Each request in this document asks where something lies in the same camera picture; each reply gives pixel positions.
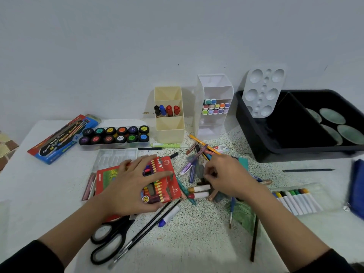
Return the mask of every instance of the forearm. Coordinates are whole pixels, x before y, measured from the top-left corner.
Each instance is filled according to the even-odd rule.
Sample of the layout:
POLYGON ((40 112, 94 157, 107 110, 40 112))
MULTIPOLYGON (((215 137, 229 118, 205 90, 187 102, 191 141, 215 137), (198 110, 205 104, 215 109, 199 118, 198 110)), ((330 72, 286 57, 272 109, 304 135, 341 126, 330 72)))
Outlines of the forearm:
POLYGON ((102 199, 93 197, 39 240, 57 255, 66 268, 107 216, 102 199))
POLYGON ((329 250, 266 186, 254 186, 245 201, 259 217, 289 271, 306 266, 329 250))

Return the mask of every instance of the black tray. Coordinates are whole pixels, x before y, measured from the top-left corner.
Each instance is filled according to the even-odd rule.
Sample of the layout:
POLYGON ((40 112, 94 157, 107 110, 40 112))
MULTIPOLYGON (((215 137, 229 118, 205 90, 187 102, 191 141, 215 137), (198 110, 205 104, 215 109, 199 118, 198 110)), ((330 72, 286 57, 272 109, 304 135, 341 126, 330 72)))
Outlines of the black tray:
MULTIPOLYGON (((364 133, 364 115, 350 102, 332 90, 282 90, 271 115, 254 119, 244 101, 243 91, 236 92, 236 118, 244 132, 255 159, 260 163, 348 158, 364 154, 364 146, 343 138, 336 141, 305 109, 317 113, 330 108, 346 119, 346 124, 364 133)), ((321 124, 336 130, 322 117, 321 124)))

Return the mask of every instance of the white desk organizer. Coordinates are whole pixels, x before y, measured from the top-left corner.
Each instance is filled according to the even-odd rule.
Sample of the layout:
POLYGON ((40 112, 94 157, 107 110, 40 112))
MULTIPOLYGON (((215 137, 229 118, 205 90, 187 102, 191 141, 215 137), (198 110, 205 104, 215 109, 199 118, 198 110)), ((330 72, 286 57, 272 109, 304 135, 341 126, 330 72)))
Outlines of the white desk organizer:
POLYGON ((225 74, 198 75, 194 95, 196 96, 193 119, 195 136, 200 140, 219 138, 227 111, 223 114, 203 115, 204 100, 216 99, 217 104, 231 104, 234 97, 231 82, 225 74))
POLYGON ((248 72, 242 99, 253 118, 273 112, 286 79, 285 69, 283 65, 266 65, 248 72))
POLYGON ((175 105, 180 107, 180 115, 174 117, 155 118, 156 141, 159 143, 181 143, 184 139, 184 113, 182 91, 179 86, 155 87, 155 105, 167 107, 175 105))

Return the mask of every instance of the wall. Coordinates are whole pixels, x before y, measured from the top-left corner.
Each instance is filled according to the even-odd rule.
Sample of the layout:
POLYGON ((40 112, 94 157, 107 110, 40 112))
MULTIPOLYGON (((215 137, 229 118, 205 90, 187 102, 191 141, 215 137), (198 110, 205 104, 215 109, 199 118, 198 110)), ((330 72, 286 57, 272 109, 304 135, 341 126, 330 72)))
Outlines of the wall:
POLYGON ((40 119, 152 117, 153 88, 164 85, 184 88, 192 115, 198 73, 225 73, 237 90, 252 65, 271 61, 288 66, 286 88, 333 88, 364 110, 363 9, 364 0, 0 0, 0 127, 21 142, 40 119))

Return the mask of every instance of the blue fabric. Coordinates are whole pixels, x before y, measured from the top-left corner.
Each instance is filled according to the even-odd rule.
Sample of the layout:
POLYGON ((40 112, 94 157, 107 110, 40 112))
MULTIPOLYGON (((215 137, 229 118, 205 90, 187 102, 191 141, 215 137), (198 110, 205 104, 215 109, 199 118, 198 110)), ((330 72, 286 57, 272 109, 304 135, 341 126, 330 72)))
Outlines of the blue fabric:
POLYGON ((349 195, 351 211, 364 220, 364 161, 354 163, 349 195))

